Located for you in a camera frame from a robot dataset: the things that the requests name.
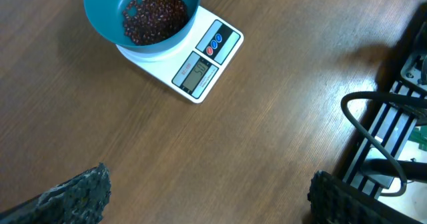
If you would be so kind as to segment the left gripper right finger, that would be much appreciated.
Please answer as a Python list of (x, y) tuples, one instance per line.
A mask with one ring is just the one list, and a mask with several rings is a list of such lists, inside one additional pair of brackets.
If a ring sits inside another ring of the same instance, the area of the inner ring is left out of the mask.
[(308, 201), (316, 223), (421, 224), (325, 171), (311, 179)]

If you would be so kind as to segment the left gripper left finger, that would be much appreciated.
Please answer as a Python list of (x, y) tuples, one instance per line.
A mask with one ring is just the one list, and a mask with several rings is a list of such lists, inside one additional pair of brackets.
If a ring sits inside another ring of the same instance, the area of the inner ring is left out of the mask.
[(1, 222), (100, 223), (111, 196), (109, 169), (102, 163), (1, 213)]

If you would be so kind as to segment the white digital kitchen scale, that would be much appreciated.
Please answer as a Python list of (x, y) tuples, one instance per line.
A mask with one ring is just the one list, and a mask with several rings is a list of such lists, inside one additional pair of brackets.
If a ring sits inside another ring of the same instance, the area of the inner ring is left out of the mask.
[(236, 54), (244, 35), (202, 6), (188, 35), (175, 47), (138, 53), (118, 46), (129, 61), (193, 103), (201, 103)]

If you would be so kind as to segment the blue-grey plastic bowl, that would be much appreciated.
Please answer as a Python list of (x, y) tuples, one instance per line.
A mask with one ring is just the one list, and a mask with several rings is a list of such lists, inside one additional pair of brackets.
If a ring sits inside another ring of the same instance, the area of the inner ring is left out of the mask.
[(132, 0), (83, 0), (86, 16), (93, 28), (106, 40), (140, 53), (156, 53), (176, 46), (189, 33), (195, 20), (200, 0), (182, 0), (187, 6), (189, 22), (175, 35), (152, 45), (136, 45), (125, 36), (123, 26), (125, 17), (122, 14), (126, 5)]

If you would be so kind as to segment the adzuki beans in bowl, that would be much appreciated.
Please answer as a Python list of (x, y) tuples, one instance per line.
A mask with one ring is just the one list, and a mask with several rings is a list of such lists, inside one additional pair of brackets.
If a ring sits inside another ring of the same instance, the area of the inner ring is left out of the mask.
[(122, 15), (124, 35), (135, 45), (162, 42), (189, 22), (183, 0), (131, 0)]

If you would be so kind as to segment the aluminium extrusion frame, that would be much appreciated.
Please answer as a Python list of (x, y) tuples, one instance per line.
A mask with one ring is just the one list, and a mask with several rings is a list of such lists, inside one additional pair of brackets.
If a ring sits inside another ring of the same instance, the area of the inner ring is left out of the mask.
[[(410, 42), (409, 53), (390, 92), (426, 98), (426, 22)], [(426, 182), (426, 110), (383, 103), (369, 130), (377, 142), (405, 168), (408, 181)], [(385, 156), (363, 138), (342, 181), (377, 199), (399, 190), (399, 180)]]

